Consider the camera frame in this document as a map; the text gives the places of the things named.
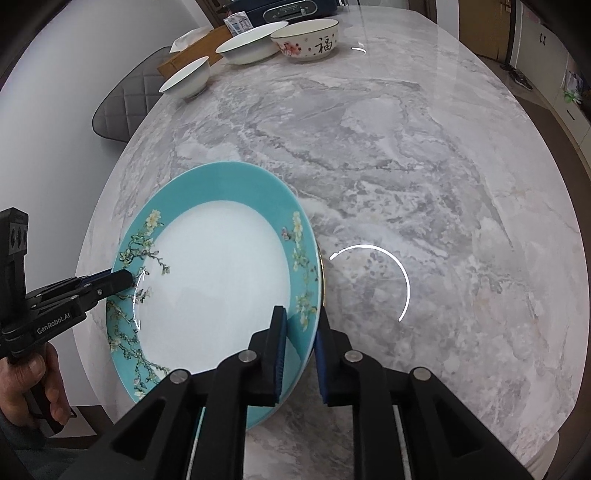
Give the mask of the grey left sleeve forearm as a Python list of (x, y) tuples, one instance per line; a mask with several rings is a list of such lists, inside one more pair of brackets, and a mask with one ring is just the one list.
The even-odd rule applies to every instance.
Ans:
[(36, 426), (16, 426), (1, 414), (1, 431), (34, 479), (60, 479), (86, 449), (52, 446)]

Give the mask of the person's left hand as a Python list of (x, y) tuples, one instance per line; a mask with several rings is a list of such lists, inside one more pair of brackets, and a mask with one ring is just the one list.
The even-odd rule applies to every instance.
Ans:
[(22, 364), (1, 360), (1, 411), (15, 426), (35, 425), (26, 395), (40, 385), (49, 402), (51, 417), (65, 426), (71, 414), (69, 401), (60, 372), (59, 357), (51, 343), (42, 354), (33, 353)]

